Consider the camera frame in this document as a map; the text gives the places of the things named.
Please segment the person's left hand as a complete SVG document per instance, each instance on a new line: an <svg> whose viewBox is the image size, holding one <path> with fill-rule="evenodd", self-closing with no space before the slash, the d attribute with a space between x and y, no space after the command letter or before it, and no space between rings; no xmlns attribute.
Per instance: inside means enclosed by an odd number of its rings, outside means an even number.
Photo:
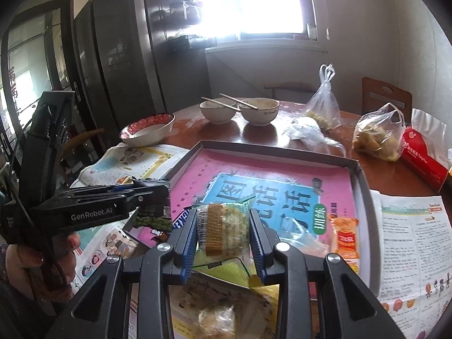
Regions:
<svg viewBox="0 0 452 339"><path fill-rule="evenodd" d="M38 270L51 257L51 264L54 263L52 253L42 247L35 250L30 246L11 244L8 245L5 252L5 273L10 286L22 293L26 298L40 298L44 301L53 301L65 303L72 296L70 283L75 277L75 268L77 264L74 251L80 247L81 238L77 232L67 235L64 242L64 255L57 260L60 266L60 272L64 275L67 285L59 290L49 290L43 279L33 277L28 274L30 270Z"/></svg>

